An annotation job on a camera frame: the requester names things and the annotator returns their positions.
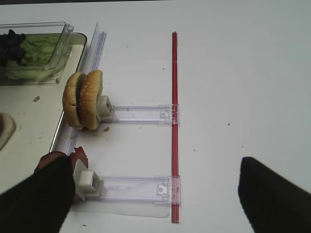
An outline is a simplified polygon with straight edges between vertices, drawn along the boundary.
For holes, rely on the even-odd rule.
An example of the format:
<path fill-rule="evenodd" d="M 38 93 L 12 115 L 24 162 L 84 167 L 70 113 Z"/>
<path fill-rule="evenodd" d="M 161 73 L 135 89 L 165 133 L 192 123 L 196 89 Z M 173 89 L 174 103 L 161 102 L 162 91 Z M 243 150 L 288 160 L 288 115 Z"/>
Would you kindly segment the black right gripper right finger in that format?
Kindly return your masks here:
<path fill-rule="evenodd" d="M 309 233 L 311 195 L 253 157 L 241 161 L 238 196 L 256 233 Z"/>

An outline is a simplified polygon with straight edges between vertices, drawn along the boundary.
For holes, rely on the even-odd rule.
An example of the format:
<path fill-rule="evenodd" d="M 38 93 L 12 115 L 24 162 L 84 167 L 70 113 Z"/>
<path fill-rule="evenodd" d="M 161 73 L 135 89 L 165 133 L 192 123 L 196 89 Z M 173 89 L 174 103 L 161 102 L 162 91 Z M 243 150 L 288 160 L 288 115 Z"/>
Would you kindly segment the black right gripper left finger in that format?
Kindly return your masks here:
<path fill-rule="evenodd" d="M 0 196 L 2 233 L 57 233 L 74 198 L 72 162 L 61 156 Z"/>

